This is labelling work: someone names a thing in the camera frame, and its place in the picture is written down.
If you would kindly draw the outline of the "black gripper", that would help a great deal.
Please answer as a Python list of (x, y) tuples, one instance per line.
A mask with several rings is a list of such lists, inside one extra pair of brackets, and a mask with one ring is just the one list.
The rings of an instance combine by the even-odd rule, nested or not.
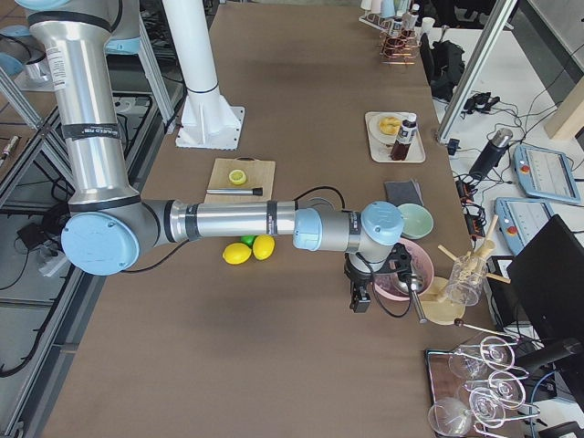
[(368, 290), (374, 284), (373, 274), (368, 267), (359, 270), (349, 257), (350, 254), (345, 254), (344, 274), (349, 279), (351, 292), (349, 308), (354, 313), (365, 313), (370, 306)]

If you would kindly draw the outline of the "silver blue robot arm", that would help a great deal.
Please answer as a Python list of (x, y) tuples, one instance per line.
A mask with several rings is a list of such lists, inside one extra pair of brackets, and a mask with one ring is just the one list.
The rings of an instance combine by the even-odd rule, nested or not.
[(74, 179), (61, 244), (96, 276), (130, 268), (154, 247), (205, 237), (290, 235), (309, 251), (346, 258), (352, 310), (370, 303), (375, 274), (399, 254), (404, 221), (378, 201), (360, 212), (294, 201), (195, 203), (145, 200), (128, 179), (106, 46), (138, 33), (135, 1), (25, 1), (32, 35), (45, 47)]

